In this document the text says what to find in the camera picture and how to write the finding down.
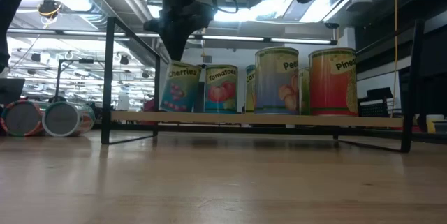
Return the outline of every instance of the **black cable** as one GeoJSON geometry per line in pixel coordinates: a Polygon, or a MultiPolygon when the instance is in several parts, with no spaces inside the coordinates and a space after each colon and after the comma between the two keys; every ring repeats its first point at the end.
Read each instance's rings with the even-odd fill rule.
{"type": "Polygon", "coordinates": [[[218,10],[225,12],[225,13],[230,13],[230,14],[236,14],[239,11],[239,6],[237,4],[237,0],[233,0],[233,2],[235,3],[235,7],[236,7],[236,11],[227,11],[227,10],[223,10],[221,8],[217,8],[218,10]]]}

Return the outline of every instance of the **black metal frame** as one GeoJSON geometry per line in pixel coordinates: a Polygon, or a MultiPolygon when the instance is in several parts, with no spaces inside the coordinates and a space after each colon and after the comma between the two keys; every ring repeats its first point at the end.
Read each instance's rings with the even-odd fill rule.
{"type": "Polygon", "coordinates": [[[71,59],[60,59],[59,65],[57,66],[57,80],[56,80],[56,92],[54,97],[57,98],[59,96],[59,85],[61,82],[61,73],[63,73],[64,70],[66,70],[72,63],[78,62],[80,64],[93,64],[93,63],[104,63],[105,61],[99,61],[99,60],[93,60],[93,59],[78,59],[78,60],[71,60],[71,59]],[[62,68],[62,64],[65,62],[69,62],[65,68],[62,68]]]}
{"type": "MultiPolygon", "coordinates": [[[[161,57],[156,53],[150,46],[143,42],[139,37],[137,37],[125,24],[116,19],[115,17],[108,18],[107,25],[107,35],[106,35],[106,46],[105,46],[105,74],[104,74],[104,96],[103,96],[103,120],[101,127],[101,143],[102,144],[118,144],[124,142],[130,142],[134,140],[141,140],[143,138],[156,137],[158,132],[163,131],[177,131],[177,132],[208,132],[208,133],[276,133],[276,134],[294,134],[294,135],[332,135],[333,139],[341,143],[356,145],[358,147],[366,147],[370,149],[380,149],[385,151],[394,151],[400,153],[408,153],[411,150],[411,137],[412,137],[412,127],[413,118],[416,108],[416,97],[411,96],[407,107],[404,110],[404,125],[403,132],[400,136],[401,144],[399,149],[392,149],[388,147],[380,147],[371,144],[362,144],[357,142],[350,142],[339,140],[340,135],[361,135],[361,136],[371,136],[374,137],[374,131],[364,130],[359,128],[340,128],[337,126],[332,127],[314,127],[314,128],[295,128],[295,129],[285,129],[285,128],[222,128],[222,127],[212,127],[212,126],[166,126],[158,125],[156,123],[154,126],[138,126],[138,125],[115,125],[111,123],[111,91],[112,91],[112,61],[113,61],[113,43],[114,43],[114,32],[115,25],[123,29],[125,34],[136,40],[141,44],[151,55],[156,59],[155,67],[155,107],[154,111],[159,111],[159,92],[160,92],[160,60],[161,57]],[[152,130],[153,134],[147,137],[139,137],[132,140],[123,140],[118,142],[110,142],[110,130],[152,130]]],[[[409,83],[409,89],[411,94],[417,94],[416,90],[420,84],[420,62],[423,46],[423,35],[424,35],[424,25],[423,20],[416,20],[415,24],[412,26],[405,27],[404,30],[396,31],[395,33],[383,37],[381,40],[367,46],[366,48],[357,51],[357,54],[363,54],[372,48],[385,43],[390,38],[398,36],[406,30],[414,27],[414,37],[413,37],[413,49],[412,49],[412,59],[411,59],[411,77],[409,83]]],[[[389,134],[386,132],[381,132],[380,137],[395,138],[396,132],[390,131],[389,134]]]]}

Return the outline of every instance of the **yellow cable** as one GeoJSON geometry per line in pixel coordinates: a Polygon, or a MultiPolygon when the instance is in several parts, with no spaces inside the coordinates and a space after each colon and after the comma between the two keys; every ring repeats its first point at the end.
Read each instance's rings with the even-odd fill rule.
{"type": "MultiPolygon", "coordinates": [[[[394,30],[397,31],[399,27],[398,20],[398,3],[397,0],[394,0],[394,30]]],[[[394,104],[396,101],[396,81],[397,81],[397,57],[399,55],[399,41],[397,36],[394,37],[394,46],[395,46],[395,58],[394,58],[394,87],[393,87],[393,105],[391,109],[391,117],[394,115],[394,104]]]]}
{"type": "Polygon", "coordinates": [[[62,7],[62,4],[59,5],[59,7],[57,7],[57,9],[54,10],[54,11],[51,11],[51,12],[49,12],[49,13],[41,13],[41,12],[39,11],[39,14],[41,14],[41,15],[53,15],[53,14],[55,14],[57,11],[59,11],[59,10],[61,9],[61,7],[62,7]]]}

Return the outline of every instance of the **can lid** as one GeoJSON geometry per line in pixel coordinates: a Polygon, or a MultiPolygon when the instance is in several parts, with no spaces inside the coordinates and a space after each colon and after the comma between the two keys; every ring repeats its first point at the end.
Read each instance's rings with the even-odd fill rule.
{"type": "Polygon", "coordinates": [[[324,49],[324,50],[316,50],[309,54],[309,57],[318,57],[323,54],[340,54],[340,53],[351,53],[354,56],[356,55],[356,50],[349,47],[339,47],[339,48],[331,48],[331,49],[324,49]]]}
{"type": "Polygon", "coordinates": [[[56,136],[70,135],[79,124],[78,111],[67,102],[51,104],[45,112],[43,127],[56,136]]]}
{"type": "Polygon", "coordinates": [[[233,66],[230,64],[212,64],[212,65],[206,66],[205,70],[211,70],[214,68],[236,68],[237,69],[237,66],[233,66]]]}
{"type": "Polygon", "coordinates": [[[177,67],[186,67],[186,68],[202,69],[201,66],[195,66],[195,65],[193,65],[193,64],[183,63],[183,62],[181,62],[181,61],[174,61],[174,60],[172,60],[170,64],[173,65],[173,66],[177,66],[177,67]]]}
{"type": "Polygon", "coordinates": [[[14,136],[25,136],[38,128],[41,114],[29,101],[10,104],[2,114],[8,132],[14,136]]]}
{"type": "Polygon", "coordinates": [[[251,65],[247,66],[247,67],[245,68],[245,70],[247,70],[247,71],[252,71],[252,70],[254,70],[255,68],[256,68],[256,66],[255,66],[254,64],[251,64],[251,65]]]}
{"type": "Polygon", "coordinates": [[[299,52],[297,49],[295,49],[295,48],[292,48],[292,47],[276,46],[276,47],[267,47],[267,48],[258,50],[258,51],[255,53],[255,55],[258,55],[258,54],[260,54],[260,53],[262,53],[262,52],[264,52],[264,51],[270,51],[270,50],[286,50],[286,51],[290,51],[290,52],[296,53],[297,55],[300,54],[300,52],[299,52]]]}

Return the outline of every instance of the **computer monitor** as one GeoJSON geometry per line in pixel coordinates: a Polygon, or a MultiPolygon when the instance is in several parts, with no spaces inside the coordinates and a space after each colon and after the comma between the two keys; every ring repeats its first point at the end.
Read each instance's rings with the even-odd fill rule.
{"type": "Polygon", "coordinates": [[[0,105],[8,105],[20,99],[25,79],[0,78],[0,105]]]}

